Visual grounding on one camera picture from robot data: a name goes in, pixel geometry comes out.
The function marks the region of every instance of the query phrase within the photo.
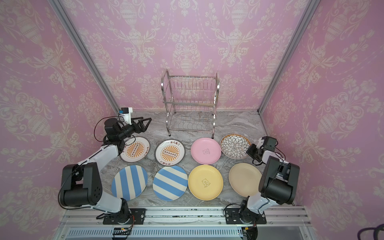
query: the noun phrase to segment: mounting base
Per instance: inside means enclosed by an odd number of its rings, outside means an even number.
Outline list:
[[[225,222],[227,224],[251,224],[251,222],[243,222],[240,217],[241,215],[239,214],[240,207],[232,207],[232,208],[227,208],[224,211],[224,216],[225,216]],[[266,219],[265,215],[258,215],[259,218],[256,220],[256,224],[266,224]]]
[[[145,211],[146,209],[135,209],[135,208],[130,208],[131,214],[133,215],[135,219],[135,225],[143,225],[144,219],[145,219]],[[118,223],[118,216],[108,216],[108,214],[104,217],[103,224],[104,225],[112,225],[112,224],[119,224]],[[132,224],[132,218],[126,222],[126,225],[131,225]]]

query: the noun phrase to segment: plate rim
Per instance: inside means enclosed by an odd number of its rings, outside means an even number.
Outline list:
[[[221,149],[221,152],[224,153],[224,155],[226,155],[227,157],[229,157],[229,158],[231,158],[231,159],[235,159],[235,160],[240,160],[240,159],[244,159],[244,158],[246,158],[246,157],[247,157],[247,154],[246,154],[244,157],[242,157],[242,158],[233,158],[233,157],[228,156],[225,152],[223,152],[223,149],[221,148],[221,143],[223,142],[223,139],[226,138],[226,137],[228,137],[229,135],[238,135],[238,136],[240,136],[240,137],[243,137],[243,138],[246,139],[246,141],[249,143],[249,146],[251,146],[251,141],[249,141],[249,139],[248,139],[246,136],[241,135],[241,134],[238,134],[238,133],[229,133],[229,134],[225,135],[224,137],[222,137],[221,140],[220,140],[220,149]]]
[[[162,168],[160,168],[160,169],[157,171],[157,173],[155,174],[155,176],[153,177],[153,180],[155,180],[156,175],[157,175],[163,168],[165,168],[165,167],[173,167],[173,166],[163,166]],[[187,175],[187,179],[189,179],[189,176],[188,176],[187,172],[186,172],[184,169],[183,169],[183,171],[184,171],[184,173]],[[176,198],[176,199],[172,199],[171,201],[174,201],[174,200],[177,200],[177,199],[181,198],[181,197],[185,194],[185,192],[187,191],[188,186],[189,186],[189,184],[188,184],[188,180],[187,180],[187,186],[185,187],[184,193],[181,194],[181,196],[179,196],[178,198]],[[156,194],[155,189],[153,189],[153,191],[155,192],[155,195],[156,195],[159,199],[161,199],[161,198]]]
[[[179,143],[181,143],[181,145],[182,145],[183,148],[184,148],[184,156],[180,159],[180,161],[179,161],[178,163],[176,163],[176,164],[174,164],[174,165],[163,165],[163,164],[161,164],[161,163],[159,162],[159,160],[157,159],[157,157],[156,157],[156,151],[157,151],[158,147],[160,146],[160,144],[162,144],[163,142],[169,141],[169,140],[175,140],[175,141],[178,141]],[[184,157],[185,157],[185,152],[186,152],[186,150],[185,150],[185,146],[184,146],[184,144],[183,144],[181,141],[172,138],[172,139],[166,139],[166,140],[162,141],[161,143],[159,143],[159,144],[157,145],[156,149],[155,149],[155,153],[154,153],[154,154],[155,154],[155,159],[156,159],[156,161],[157,161],[158,164],[160,164],[161,166],[164,166],[164,167],[172,167],[172,166],[176,166],[177,164],[179,164],[179,163],[184,159]]]
[[[197,196],[192,192],[192,190],[191,190],[191,188],[190,188],[189,179],[190,179],[191,173],[192,173],[193,170],[195,170],[196,168],[198,168],[198,167],[200,167],[200,166],[210,166],[210,167],[213,167],[214,169],[216,169],[216,171],[217,171],[217,172],[220,174],[220,176],[221,176],[222,186],[221,186],[220,192],[219,192],[214,198],[207,199],[207,200],[203,200],[203,199],[197,197]],[[202,164],[202,165],[199,165],[199,166],[195,167],[194,169],[192,169],[192,171],[189,173],[189,176],[188,176],[188,188],[189,188],[189,191],[192,193],[192,195],[195,196],[197,199],[200,199],[200,200],[202,200],[202,201],[210,201],[210,200],[212,200],[212,199],[217,198],[217,197],[220,195],[220,193],[223,191],[223,188],[224,188],[224,179],[223,179],[223,176],[222,176],[221,172],[220,172],[217,168],[215,168],[214,166],[211,166],[211,165],[208,165],[208,164]]]
[[[125,167],[123,167],[122,169],[120,169],[116,174],[115,174],[115,176],[113,177],[113,180],[112,180],[112,182],[113,181],[116,181],[115,180],[115,177],[116,177],[116,175],[119,173],[119,172],[121,172],[123,169],[125,169],[126,167],[131,167],[131,166],[140,166],[140,165],[128,165],[128,166],[125,166]],[[145,170],[145,168],[143,168],[142,166],[140,166],[144,171],[145,171],[145,173],[147,174],[147,182],[145,183],[145,187],[143,188],[143,190],[141,191],[141,193],[139,194],[139,195],[137,195],[136,196],[136,194],[135,194],[135,197],[134,198],[132,198],[132,199],[135,199],[136,197],[138,197],[138,196],[140,196],[143,192],[144,192],[144,190],[145,190],[145,188],[147,187],[147,184],[148,184],[148,172],[147,172],[147,170]]]
[[[247,162],[240,162],[240,163],[236,163],[235,165],[233,165],[233,167],[231,167],[231,169],[229,170],[228,180],[229,180],[229,184],[231,185],[232,189],[233,189],[238,195],[240,195],[240,196],[242,196],[242,197],[247,197],[247,196],[243,196],[243,195],[241,195],[240,193],[238,193],[238,192],[235,190],[235,188],[232,186],[231,179],[230,179],[230,177],[229,177],[230,174],[231,174],[231,170],[232,170],[232,168],[234,168],[237,164],[242,164],[242,163],[249,164],[249,163],[247,163]],[[252,164],[249,164],[249,165],[251,165],[252,167],[256,168],[256,170],[259,171],[259,173],[263,176],[263,174],[260,172],[259,169],[257,169],[257,167],[253,166]]]
[[[121,157],[121,154],[124,152],[124,149],[123,149],[123,152],[119,155],[119,157],[120,157],[121,160],[123,160],[124,162],[126,162],[126,163],[136,163],[136,162],[140,162],[141,160],[143,160],[143,159],[149,154],[149,151],[151,150],[151,143],[150,143],[149,140],[146,139],[145,137],[137,136],[136,138],[138,138],[138,137],[141,137],[141,138],[144,138],[145,140],[147,140],[147,142],[148,142],[148,144],[149,144],[148,153],[147,153],[142,159],[140,159],[140,160],[137,160],[137,161],[135,161],[135,162],[127,162],[127,161],[125,161],[125,160]]]
[[[217,160],[215,160],[215,161],[212,162],[212,163],[201,163],[201,162],[199,162],[198,160],[196,160],[195,157],[194,157],[193,154],[192,154],[192,146],[193,146],[193,144],[194,144],[197,140],[202,139],[202,138],[207,138],[207,139],[213,140],[213,141],[215,141],[215,142],[219,145],[219,147],[220,147],[220,155],[219,155],[219,157],[217,158]],[[215,139],[212,139],[212,138],[209,138],[209,137],[201,137],[201,138],[196,139],[196,140],[192,143],[192,145],[191,145],[190,152],[191,152],[191,156],[192,156],[192,158],[193,158],[196,162],[198,162],[198,163],[200,163],[200,164],[202,164],[202,165],[211,165],[211,164],[214,164],[215,162],[217,162],[217,161],[221,158],[221,153],[222,153],[220,143],[218,143]]]

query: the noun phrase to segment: floral patterned plate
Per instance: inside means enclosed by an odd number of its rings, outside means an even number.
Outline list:
[[[220,141],[221,151],[232,159],[246,158],[250,145],[251,142],[246,137],[236,133],[225,135]]]

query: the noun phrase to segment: yellow plate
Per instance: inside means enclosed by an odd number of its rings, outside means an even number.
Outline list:
[[[223,177],[211,165],[200,165],[195,167],[189,174],[188,187],[198,199],[212,200],[223,190]]]
[[[253,196],[259,192],[260,171],[253,165],[242,162],[234,165],[229,171],[229,183],[239,195]]]

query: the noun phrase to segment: plate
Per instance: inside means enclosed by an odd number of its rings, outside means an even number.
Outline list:
[[[191,146],[191,155],[200,164],[215,163],[221,156],[220,145],[212,138],[199,138]]]
[[[144,137],[136,137],[136,140],[134,137],[129,138],[125,145],[120,157],[126,162],[138,162],[149,152],[149,141]]]
[[[223,190],[223,177],[211,165],[199,165],[189,174],[188,186],[191,193],[198,199],[212,200]]]
[[[129,201],[144,191],[147,182],[147,171],[139,165],[130,165],[115,175],[111,191],[115,197]]]
[[[231,133],[225,135],[220,141],[221,151],[232,159],[243,159],[247,157],[251,142],[243,135]]]
[[[178,166],[163,167],[153,179],[153,191],[164,201],[178,199],[185,193],[187,186],[187,173]]]
[[[229,171],[229,183],[239,195],[253,196],[259,192],[260,171],[253,165],[242,162],[234,165]]]
[[[155,150],[156,160],[164,166],[178,164],[185,155],[185,147],[175,139],[168,139],[160,143]]]

